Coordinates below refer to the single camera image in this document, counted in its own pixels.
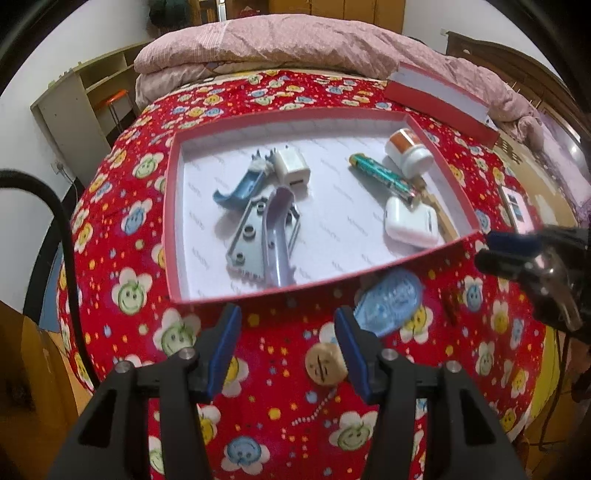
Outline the wooden notched block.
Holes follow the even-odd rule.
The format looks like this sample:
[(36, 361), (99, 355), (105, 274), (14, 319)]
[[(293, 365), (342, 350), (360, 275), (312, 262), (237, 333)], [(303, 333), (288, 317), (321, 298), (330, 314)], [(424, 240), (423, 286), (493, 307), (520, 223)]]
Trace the wooden notched block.
[(436, 196), (428, 190), (425, 180), (422, 177), (417, 177), (412, 181), (412, 184), (418, 190), (421, 200), (435, 210), (438, 218), (439, 233), (443, 240), (446, 243), (458, 240), (459, 234), (450, 217), (445, 212)]

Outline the white earbuds case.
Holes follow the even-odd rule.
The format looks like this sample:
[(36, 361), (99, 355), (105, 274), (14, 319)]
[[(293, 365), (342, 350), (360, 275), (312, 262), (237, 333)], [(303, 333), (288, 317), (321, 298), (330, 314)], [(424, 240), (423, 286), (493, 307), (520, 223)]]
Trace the white earbuds case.
[(384, 226), (390, 238), (408, 245), (430, 249), (439, 242), (437, 213), (421, 202), (409, 207), (400, 198), (391, 197), (385, 206)]

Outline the blue translucent oval case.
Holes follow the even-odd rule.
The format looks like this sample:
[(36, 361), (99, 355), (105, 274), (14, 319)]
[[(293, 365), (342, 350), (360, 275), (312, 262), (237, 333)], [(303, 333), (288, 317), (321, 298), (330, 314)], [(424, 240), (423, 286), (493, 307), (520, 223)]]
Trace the blue translucent oval case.
[(419, 277), (397, 267), (363, 294), (353, 311), (360, 328), (382, 338), (402, 328), (423, 301)]

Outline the round beige wooden disc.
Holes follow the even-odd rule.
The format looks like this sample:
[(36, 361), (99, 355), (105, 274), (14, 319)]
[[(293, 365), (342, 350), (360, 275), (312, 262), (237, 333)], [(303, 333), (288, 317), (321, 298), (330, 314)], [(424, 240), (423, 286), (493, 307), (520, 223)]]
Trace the round beige wooden disc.
[(305, 371), (315, 384), (335, 386), (348, 376), (348, 369), (341, 349), (334, 343), (317, 343), (308, 349), (304, 357)]

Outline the white bottle orange label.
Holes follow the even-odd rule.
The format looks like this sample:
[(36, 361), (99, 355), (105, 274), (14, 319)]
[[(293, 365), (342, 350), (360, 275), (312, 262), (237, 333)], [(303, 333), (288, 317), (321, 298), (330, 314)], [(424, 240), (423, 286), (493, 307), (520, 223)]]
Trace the white bottle orange label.
[(434, 164), (434, 156), (410, 128), (394, 132), (385, 146), (386, 154), (407, 179), (427, 173)]

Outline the teal cartoon lighter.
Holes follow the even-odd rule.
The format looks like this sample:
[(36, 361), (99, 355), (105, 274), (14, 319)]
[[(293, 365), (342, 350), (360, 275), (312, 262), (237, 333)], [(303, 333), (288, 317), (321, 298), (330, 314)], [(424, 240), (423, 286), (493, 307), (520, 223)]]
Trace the teal cartoon lighter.
[(349, 156), (349, 165), (387, 187), (407, 206), (414, 208), (419, 202), (418, 190), (409, 181), (373, 158), (356, 153)]

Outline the grey plastic plate with studs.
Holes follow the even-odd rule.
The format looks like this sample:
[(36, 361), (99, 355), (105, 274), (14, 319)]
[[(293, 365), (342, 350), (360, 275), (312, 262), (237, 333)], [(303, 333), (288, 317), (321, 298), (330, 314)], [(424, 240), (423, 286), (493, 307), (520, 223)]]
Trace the grey plastic plate with studs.
[[(266, 284), (263, 266), (263, 211), (266, 209), (267, 197), (259, 196), (249, 201), (238, 223), (235, 237), (226, 252), (228, 268), (252, 281)], [(297, 234), (301, 227), (301, 214), (294, 203), (287, 214), (288, 248), (291, 252), (296, 244)]]

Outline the lavender plastic handle piece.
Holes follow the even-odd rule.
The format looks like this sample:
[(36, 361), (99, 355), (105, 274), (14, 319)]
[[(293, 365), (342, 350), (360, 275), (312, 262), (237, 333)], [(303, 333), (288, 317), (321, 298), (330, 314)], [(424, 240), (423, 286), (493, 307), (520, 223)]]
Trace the lavender plastic handle piece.
[(278, 186), (270, 193), (263, 211), (263, 266), (266, 284), (284, 288), (294, 284), (287, 238), (287, 214), (294, 204), (294, 193)]

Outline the white usb charger cube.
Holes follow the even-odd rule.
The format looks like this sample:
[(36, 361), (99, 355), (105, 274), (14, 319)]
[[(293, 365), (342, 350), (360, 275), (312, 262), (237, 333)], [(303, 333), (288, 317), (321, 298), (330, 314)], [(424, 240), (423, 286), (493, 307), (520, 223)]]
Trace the white usb charger cube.
[(311, 169), (305, 162), (303, 154), (297, 148), (285, 145), (273, 149), (270, 153), (274, 173), (280, 184), (290, 187), (307, 186), (311, 178)]

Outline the light blue curved piece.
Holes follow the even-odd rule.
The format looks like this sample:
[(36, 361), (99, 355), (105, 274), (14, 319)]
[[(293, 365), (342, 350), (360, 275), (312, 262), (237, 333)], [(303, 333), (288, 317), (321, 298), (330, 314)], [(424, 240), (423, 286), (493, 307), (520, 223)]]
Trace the light blue curved piece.
[(229, 194), (215, 191), (212, 199), (218, 206), (226, 210), (243, 210), (252, 199), (252, 196), (259, 193), (260, 189), (263, 188), (267, 177), (273, 174), (273, 171), (272, 162), (259, 155), (253, 155), (249, 168), (247, 168), (245, 175), (236, 185), (235, 190)]

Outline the metal spring clamp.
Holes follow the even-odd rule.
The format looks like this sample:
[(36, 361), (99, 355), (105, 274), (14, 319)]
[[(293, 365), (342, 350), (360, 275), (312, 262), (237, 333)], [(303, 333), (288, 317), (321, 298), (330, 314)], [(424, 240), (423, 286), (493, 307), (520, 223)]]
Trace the metal spring clamp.
[(581, 329), (583, 321), (571, 290), (568, 272), (558, 254), (548, 249), (534, 262), (527, 262), (525, 270), (541, 285), (540, 293), (556, 302), (567, 329), (571, 332)]

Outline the dark wooden headboard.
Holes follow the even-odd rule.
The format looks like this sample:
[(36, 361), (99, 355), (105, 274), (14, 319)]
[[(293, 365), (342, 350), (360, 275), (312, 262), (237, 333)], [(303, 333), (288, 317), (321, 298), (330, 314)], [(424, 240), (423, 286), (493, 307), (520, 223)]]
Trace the dark wooden headboard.
[(524, 96), (537, 110), (550, 116), (590, 154), (590, 117), (583, 112), (568, 87), (546, 66), (514, 48), (447, 32), (446, 54), (488, 68)]

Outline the red shallow cardboard box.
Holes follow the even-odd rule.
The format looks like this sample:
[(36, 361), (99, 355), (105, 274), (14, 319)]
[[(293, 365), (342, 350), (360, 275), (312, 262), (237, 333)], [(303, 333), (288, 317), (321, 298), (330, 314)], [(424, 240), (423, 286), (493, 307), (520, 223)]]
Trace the red shallow cardboard box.
[(290, 265), (302, 290), (380, 271), (425, 256), (384, 228), (389, 191), (356, 172), (349, 157), (387, 162), (394, 131), (416, 128), (408, 113), (355, 108), (302, 108), (224, 118), (177, 133), (166, 172), (162, 241), (170, 299), (204, 304), (269, 295), (270, 286), (232, 268), (226, 253), (240, 217), (214, 202), (229, 191), (252, 156), (297, 150), (311, 170), (294, 187), (300, 215)]

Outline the beige open shelf unit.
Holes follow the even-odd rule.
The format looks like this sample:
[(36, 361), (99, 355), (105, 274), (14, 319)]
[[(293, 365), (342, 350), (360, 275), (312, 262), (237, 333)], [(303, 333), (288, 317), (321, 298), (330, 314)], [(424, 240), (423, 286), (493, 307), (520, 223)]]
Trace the beige open shelf unit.
[(30, 106), (58, 161), (85, 186), (139, 115), (134, 60), (146, 45), (135, 43), (78, 64)]

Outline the dark green hanging bag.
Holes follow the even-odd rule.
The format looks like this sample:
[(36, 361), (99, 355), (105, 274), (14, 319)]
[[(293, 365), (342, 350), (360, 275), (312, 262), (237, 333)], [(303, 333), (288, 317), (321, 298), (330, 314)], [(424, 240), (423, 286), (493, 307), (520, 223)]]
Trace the dark green hanging bag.
[(149, 0), (149, 20), (159, 29), (179, 29), (190, 25), (191, 11), (186, 0)]

